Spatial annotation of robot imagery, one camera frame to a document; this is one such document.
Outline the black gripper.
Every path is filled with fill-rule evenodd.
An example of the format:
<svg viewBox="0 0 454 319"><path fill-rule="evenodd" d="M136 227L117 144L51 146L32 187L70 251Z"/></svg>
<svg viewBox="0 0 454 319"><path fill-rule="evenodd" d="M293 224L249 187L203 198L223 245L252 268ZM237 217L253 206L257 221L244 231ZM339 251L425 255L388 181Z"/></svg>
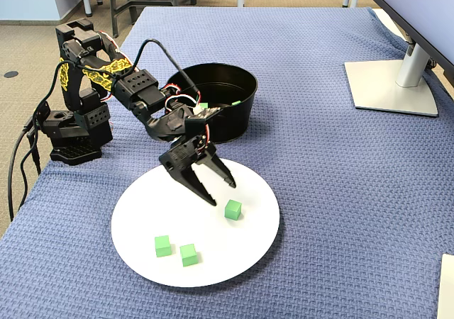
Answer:
<svg viewBox="0 0 454 319"><path fill-rule="evenodd" d="M231 171L215 154L215 146L207 134L207 122L214 116L214 108L205 108L197 114L189 108L177 108L161 118L151 118L145 126L153 139L174 142L159 157L170 176L212 206L216 205L216 201L199 181L191 168L192 164L204 159L204 165L230 187L236 188Z"/></svg>

